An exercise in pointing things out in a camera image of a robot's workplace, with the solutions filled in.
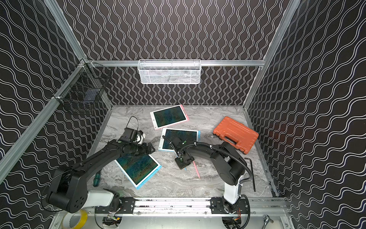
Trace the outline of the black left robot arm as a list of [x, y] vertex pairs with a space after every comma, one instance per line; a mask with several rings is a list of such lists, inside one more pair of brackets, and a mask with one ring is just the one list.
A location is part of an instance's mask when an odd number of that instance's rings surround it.
[[123, 156], [144, 156], [155, 152], [151, 143], [128, 143], [111, 140], [100, 151], [84, 161], [70, 167], [56, 169], [45, 198], [46, 203], [68, 213], [76, 213], [83, 208], [119, 208], [119, 194], [114, 191], [89, 191], [87, 182], [106, 165]]

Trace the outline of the blue writing tablet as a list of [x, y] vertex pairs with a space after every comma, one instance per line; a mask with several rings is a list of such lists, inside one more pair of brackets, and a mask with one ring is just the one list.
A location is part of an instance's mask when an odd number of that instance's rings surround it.
[[136, 189], [140, 189], [162, 165], [151, 155], [124, 156], [114, 161]]
[[167, 137], [169, 140], [180, 138], [181, 140], [198, 141], [200, 139], [200, 135], [201, 131], [199, 130], [163, 128], [158, 150], [174, 152], [173, 148], [169, 144], [169, 141], [164, 140], [163, 136]]

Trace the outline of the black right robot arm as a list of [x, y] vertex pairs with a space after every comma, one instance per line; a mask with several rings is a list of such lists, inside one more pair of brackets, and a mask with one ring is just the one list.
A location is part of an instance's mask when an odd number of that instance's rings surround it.
[[197, 157], [211, 161], [221, 180], [225, 183], [223, 201], [229, 207], [238, 204], [241, 198], [241, 186], [254, 178], [252, 170], [244, 158], [229, 143], [220, 145], [199, 142], [192, 139], [182, 140], [178, 137], [169, 140], [169, 146], [177, 154], [176, 164], [183, 169], [194, 162]]

